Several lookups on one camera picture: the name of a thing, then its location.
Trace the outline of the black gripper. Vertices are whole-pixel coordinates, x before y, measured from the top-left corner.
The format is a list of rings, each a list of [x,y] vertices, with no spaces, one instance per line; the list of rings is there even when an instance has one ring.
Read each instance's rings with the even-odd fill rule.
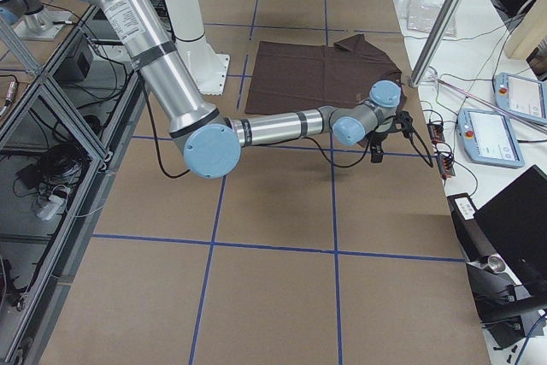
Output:
[[[395,131],[396,127],[392,124],[389,128],[386,128],[383,131],[375,131],[369,134],[368,142],[369,149],[371,150],[371,163],[382,163],[384,157],[382,144],[387,139],[388,135]]]

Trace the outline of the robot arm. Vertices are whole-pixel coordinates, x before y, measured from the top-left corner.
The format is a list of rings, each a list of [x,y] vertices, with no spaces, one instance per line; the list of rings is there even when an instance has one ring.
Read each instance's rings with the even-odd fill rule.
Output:
[[[402,90],[376,82],[353,109],[324,106],[280,115],[229,119],[203,100],[197,84],[150,0],[86,0],[99,7],[126,47],[132,66],[150,86],[169,121],[171,138],[194,174],[215,179],[229,174],[247,146],[333,133],[352,146],[387,130],[396,117]]]

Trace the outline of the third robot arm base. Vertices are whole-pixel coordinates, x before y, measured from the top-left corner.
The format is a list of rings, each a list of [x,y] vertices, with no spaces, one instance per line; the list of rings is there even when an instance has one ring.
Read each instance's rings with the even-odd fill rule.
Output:
[[[25,40],[53,41],[72,22],[70,11],[52,11],[41,0],[1,0],[1,19]]]

